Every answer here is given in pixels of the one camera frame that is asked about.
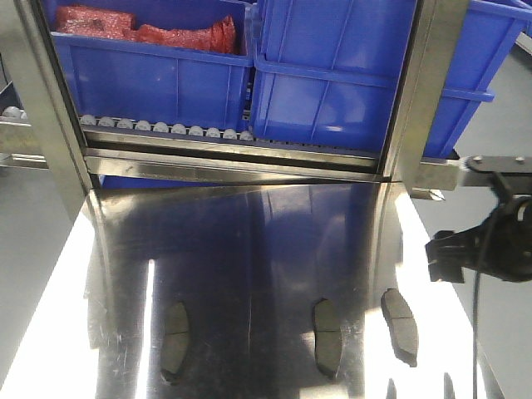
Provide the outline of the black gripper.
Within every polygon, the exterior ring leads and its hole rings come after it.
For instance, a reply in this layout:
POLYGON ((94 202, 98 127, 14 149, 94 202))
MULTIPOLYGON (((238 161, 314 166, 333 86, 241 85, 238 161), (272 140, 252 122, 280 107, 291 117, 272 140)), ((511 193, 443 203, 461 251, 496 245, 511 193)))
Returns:
POLYGON ((531 198, 498 204, 470 229, 438 231, 426 244, 426 256, 432 282, 464 283, 465 268, 506 282, 529 282, 531 198))

